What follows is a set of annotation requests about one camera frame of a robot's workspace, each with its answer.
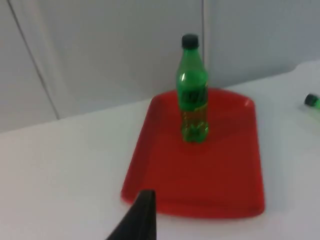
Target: bottle cap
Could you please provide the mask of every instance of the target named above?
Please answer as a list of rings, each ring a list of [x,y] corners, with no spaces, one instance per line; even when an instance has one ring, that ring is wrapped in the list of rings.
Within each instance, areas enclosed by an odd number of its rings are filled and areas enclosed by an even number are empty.
[[[183,49],[197,49],[199,47],[199,40],[196,34],[186,34],[182,37],[182,48]]]
[[[304,104],[308,105],[310,107],[314,107],[316,105],[316,102],[318,101],[318,97],[314,94],[308,94],[304,100]]]

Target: red tray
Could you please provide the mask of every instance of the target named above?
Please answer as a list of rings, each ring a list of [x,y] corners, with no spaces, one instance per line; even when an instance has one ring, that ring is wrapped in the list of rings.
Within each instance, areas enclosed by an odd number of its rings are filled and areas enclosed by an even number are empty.
[[[222,89],[208,92],[209,134],[183,142],[175,91],[155,96],[121,196],[132,203],[154,189],[157,211],[194,218],[244,218],[265,209],[254,102]]]

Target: white table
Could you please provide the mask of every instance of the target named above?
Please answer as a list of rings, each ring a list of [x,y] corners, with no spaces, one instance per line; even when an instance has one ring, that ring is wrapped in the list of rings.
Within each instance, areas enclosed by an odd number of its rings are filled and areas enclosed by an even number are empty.
[[[266,211],[239,220],[158,215],[158,239],[318,239],[320,112],[303,101],[320,93],[320,62],[229,89],[256,103]],[[105,239],[129,208],[120,191],[149,102],[0,134],[0,239]]]

